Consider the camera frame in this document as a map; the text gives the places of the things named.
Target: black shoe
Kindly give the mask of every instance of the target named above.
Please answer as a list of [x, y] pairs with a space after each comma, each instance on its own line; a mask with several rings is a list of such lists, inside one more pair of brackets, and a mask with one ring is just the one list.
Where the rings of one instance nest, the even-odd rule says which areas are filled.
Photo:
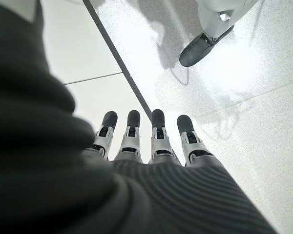
[[179, 57], [181, 65], [184, 67], [191, 67], [196, 64], [204, 58], [223, 37], [230, 33], [233, 27], [234, 25], [214, 41], [210, 41], [204, 33], [198, 35], [181, 53]]

